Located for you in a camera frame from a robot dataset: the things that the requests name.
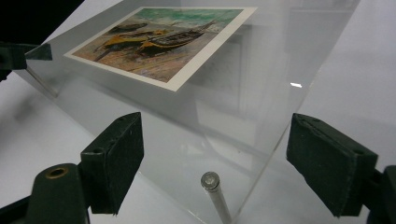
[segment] green water in painting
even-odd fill
[[[180,27],[194,27],[215,21],[215,31],[223,29],[243,9],[195,9],[195,8],[144,8],[131,19],[157,24],[176,24]]]

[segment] clamp jaw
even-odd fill
[[[114,120],[80,156],[38,174],[31,196],[0,209],[0,223],[90,223],[88,207],[116,215],[144,157],[140,113]]]

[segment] boat painting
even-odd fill
[[[255,7],[141,7],[64,56],[177,91]]]

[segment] black clamp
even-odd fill
[[[369,224],[396,224],[396,166],[375,169],[378,155],[329,124],[293,114],[287,159],[335,217],[370,209]]]

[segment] metal post top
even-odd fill
[[[220,178],[215,172],[207,172],[201,178],[201,185],[207,191],[216,191],[219,184]]]

